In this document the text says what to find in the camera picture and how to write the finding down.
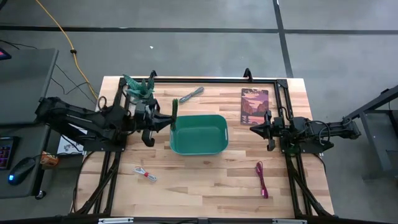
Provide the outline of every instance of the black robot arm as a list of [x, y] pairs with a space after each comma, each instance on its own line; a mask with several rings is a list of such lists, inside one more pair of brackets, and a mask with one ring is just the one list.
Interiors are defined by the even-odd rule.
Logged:
[[269, 140], [268, 151], [275, 148], [273, 137], [280, 137], [284, 149], [291, 153], [320, 153], [334, 146], [330, 137], [339, 136], [345, 139], [357, 139], [361, 133], [356, 123], [343, 118], [340, 122], [324, 123], [311, 121], [308, 118], [294, 117], [290, 125], [284, 125], [283, 118], [276, 117], [271, 122], [271, 111], [266, 111], [264, 123], [253, 126], [251, 131]]
[[57, 97], [41, 98], [39, 102], [35, 112], [37, 122], [46, 123], [88, 149], [120, 151], [126, 136], [135, 131], [143, 131], [142, 140], [151, 147], [155, 143], [152, 131], [159, 132], [175, 122], [175, 118], [159, 113], [155, 99], [145, 103], [139, 101], [134, 115], [120, 105], [104, 106], [95, 112], [69, 105]]

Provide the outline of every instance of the computer mouse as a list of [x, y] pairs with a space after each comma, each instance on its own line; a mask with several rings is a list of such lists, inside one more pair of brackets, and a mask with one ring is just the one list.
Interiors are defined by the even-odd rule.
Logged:
[[11, 185], [22, 183], [35, 165], [36, 161], [31, 157], [22, 159], [11, 169], [8, 175], [8, 183]]

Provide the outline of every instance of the yellow cable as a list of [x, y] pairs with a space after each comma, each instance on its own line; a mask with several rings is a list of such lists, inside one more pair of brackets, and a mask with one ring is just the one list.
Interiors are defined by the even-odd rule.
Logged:
[[[73, 47], [72, 41], [69, 39], [67, 33], [65, 33], [65, 31], [63, 31], [61, 25], [54, 19], [54, 17], [51, 16], [51, 14], [48, 12], [48, 10], [46, 10], [46, 8], [39, 2], [39, 0], [36, 0], [37, 4], [39, 4], [41, 6], [41, 8], [45, 11], [45, 13], [47, 13], [47, 15], [49, 15], [49, 17], [54, 21], [54, 23], [60, 28], [60, 30], [62, 31], [62, 33], [65, 35], [65, 37], [67, 38], [70, 47], [72, 48], [73, 51], [75, 51], [75, 48]], [[82, 72], [82, 70], [79, 67], [79, 64], [77, 63], [77, 56], [76, 56], [76, 52], [72, 52], [73, 54], [73, 58], [75, 59], [75, 65], [76, 68], [79, 70], [80, 74], [82, 75], [82, 77], [86, 80], [87, 84], [88, 84], [88, 88], [90, 89], [91, 93], [93, 94], [94, 98], [96, 100], [98, 100], [98, 96], [97, 94], [95, 94], [94, 88], [91, 86], [91, 83], [88, 81], [87, 77], [85, 76], [85, 74]]]

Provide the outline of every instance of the wooden tabletop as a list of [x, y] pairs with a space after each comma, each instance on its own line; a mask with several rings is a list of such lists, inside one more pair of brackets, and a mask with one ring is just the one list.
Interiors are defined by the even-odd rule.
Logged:
[[[113, 103], [120, 77], [104, 77], [100, 95]], [[312, 118], [304, 80], [288, 79], [294, 116]], [[169, 127], [154, 133], [155, 146], [146, 147], [139, 133], [132, 134], [122, 153], [116, 183], [112, 216], [130, 217], [224, 217], [293, 218], [292, 199], [284, 156], [279, 140], [274, 151], [266, 149], [267, 140], [240, 124], [241, 89], [269, 91], [269, 108], [277, 115], [274, 87], [270, 84], [155, 83], [154, 96], [161, 113], [171, 114], [172, 100], [199, 86], [202, 95], [178, 106], [178, 115], [220, 114], [228, 124], [229, 145], [215, 156], [180, 156], [170, 149]], [[94, 153], [86, 162], [78, 184], [77, 205], [81, 207], [92, 194], [101, 173], [103, 152]], [[258, 161], [264, 164], [264, 180], [269, 198], [261, 196], [255, 172]], [[303, 154], [308, 188], [326, 211], [333, 213], [325, 171], [311, 154]], [[134, 173], [143, 167], [157, 182]], [[300, 208], [304, 212], [301, 191]]]

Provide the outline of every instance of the concrete floor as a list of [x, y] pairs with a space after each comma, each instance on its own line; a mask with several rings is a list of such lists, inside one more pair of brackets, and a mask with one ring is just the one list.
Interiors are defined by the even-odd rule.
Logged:
[[[272, 0], [42, 3], [63, 26], [277, 28]], [[279, 0], [279, 4], [285, 29], [398, 29], [395, 0]], [[34, 1], [26, 0], [6, 4], [0, 13], [0, 25], [5, 24], [53, 25]], [[70, 32], [69, 36], [78, 50], [80, 66], [96, 91], [104, 75], [149, 75], [153, 69], [162, 76], [240, 77], [249, 67], [256, 77], [286, 77], [278, 34]], [[59, 49], [58, 65], [75, 82], [83, 82], [60, 32], [0, 30], [0, 39]], [[305, 79], [314, 119], [339, 120], [398, 84], [398, 35], [286, 35], [286, 40], [294, 77]], [[11, 49], [3, 44], [1, 47]], [[73, 88], [57, 69], [53, 77], [66, 90]], [[51, 83], [49, 93], [94, 108], [79, 91], [63, 96], [59, 86]], [[398, 108], [398, 103], [392, 102], [391, 108]], [[378, 168], [365, 135], [356, 141], [333, 138], [333, 142], [335, 147], [325, 153], [325, 163], [336, 215], [398, 223], [395, 180], [361, 179], [361, 175]], [[48, 195], [41, 201], [0, 200], [8, 205], [0, 210], [1, 219], [66, 214], [76, 175], [77, 170], [55, 172], [48, 183]]]

